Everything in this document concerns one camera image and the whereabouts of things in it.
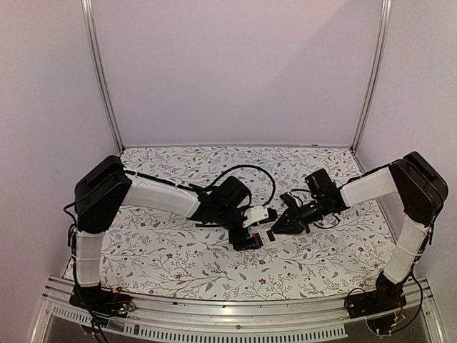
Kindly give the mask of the white red remote control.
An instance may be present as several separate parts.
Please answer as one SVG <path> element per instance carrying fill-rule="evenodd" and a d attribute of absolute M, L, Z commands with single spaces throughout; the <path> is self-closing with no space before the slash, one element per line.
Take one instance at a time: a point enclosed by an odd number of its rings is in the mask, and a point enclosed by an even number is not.
<path fill-rule="evenodd" d="M 275 242 L 278 242 L 276 236 L 274 235 L 274 233 L 271 231 L 271 230 L 268 230 L 268 231 L 259 231 L 259 232 L 253 232 L 252 233 L 252 236 L 253 234 L 259 234 L 260 238 L 262 239 L 263 241 L 263 245 L 268 245 L 268 244 L 273 244 Z"/>

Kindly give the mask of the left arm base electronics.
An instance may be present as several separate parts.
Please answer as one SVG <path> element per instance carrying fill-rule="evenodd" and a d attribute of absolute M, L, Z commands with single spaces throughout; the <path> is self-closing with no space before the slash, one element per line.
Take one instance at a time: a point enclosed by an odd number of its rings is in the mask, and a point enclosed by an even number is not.
<path fill-rule="evenodd" d="M 95 287 L 74 285 L 69 304 L 85 309 L 94 324 L 106 326 L 114 317 L 126 318 L 136 309 L 133 298 L 122 292 L 121 287 L 106 290 L 99 284 Z"/>

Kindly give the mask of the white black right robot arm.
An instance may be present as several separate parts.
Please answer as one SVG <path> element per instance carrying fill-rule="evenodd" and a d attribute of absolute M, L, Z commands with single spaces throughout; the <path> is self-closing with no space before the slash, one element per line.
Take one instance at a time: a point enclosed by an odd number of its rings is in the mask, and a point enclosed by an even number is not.
<path fill-rule="evenodd" d="M 388 204 L 399 206 L 403 221 L 396 232 L 396 246 L 381 272 L 387 282 L 369 297 L 377 312 L 385 311 L 397 298 L 396 289 L 409 277 L 433 239 L 436 220 L 449 195 L 445 179 L 417 151 L 376 167 L 337 185 L 325 169 L 304 179 L 311 200 L 299 205 L 290 194 L 283 194 L 283 214 L 271 230 L 275 234 L 307 232 L 312 223 L 329 215 L 342 214 L 366 202 L 375 201 L 384 211 Z"/>

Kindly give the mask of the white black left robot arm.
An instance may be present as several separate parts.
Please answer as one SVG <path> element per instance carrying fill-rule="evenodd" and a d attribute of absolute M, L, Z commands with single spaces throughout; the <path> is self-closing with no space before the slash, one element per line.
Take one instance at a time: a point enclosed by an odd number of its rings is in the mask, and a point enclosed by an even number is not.
<path fill-rule="evenodd" d="M 254 206 L 251 200 L 250 189 L 233 176 L 204 187 L 183 185 L 128 170 L 118 156 L 106 157 L 77 182 L 73 202 L 64 207 L 72 218 L 69 246 L 79 299 L 91 310 L 106 304 L 98 288 L 101 251 L 121 209 L 151 209 L 224 228 L 231 246 L 240 251 L 261 246 L 250 228 L 269 217 L 267 206 Z"/>

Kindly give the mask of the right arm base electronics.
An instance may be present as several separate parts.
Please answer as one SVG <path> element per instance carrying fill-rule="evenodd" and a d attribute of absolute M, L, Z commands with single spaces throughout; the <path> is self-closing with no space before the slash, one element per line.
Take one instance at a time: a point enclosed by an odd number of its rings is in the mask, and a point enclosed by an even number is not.
<path fill-rule="evenodd" d="M 406 298 L 403 293 L 403 280 L 394 284 L 381 272 L 376 280 L 373 291 L 354 294 L 350 291 L 344 300 L 344 307 L 351 319 L 369 317 L 383 312 L 401 309 L 406 305 Z M 397 326 L 398 315 L 388 314 L 374 317 L 367 321 L 368 328 L 379 336 L 391 334 Z"/>

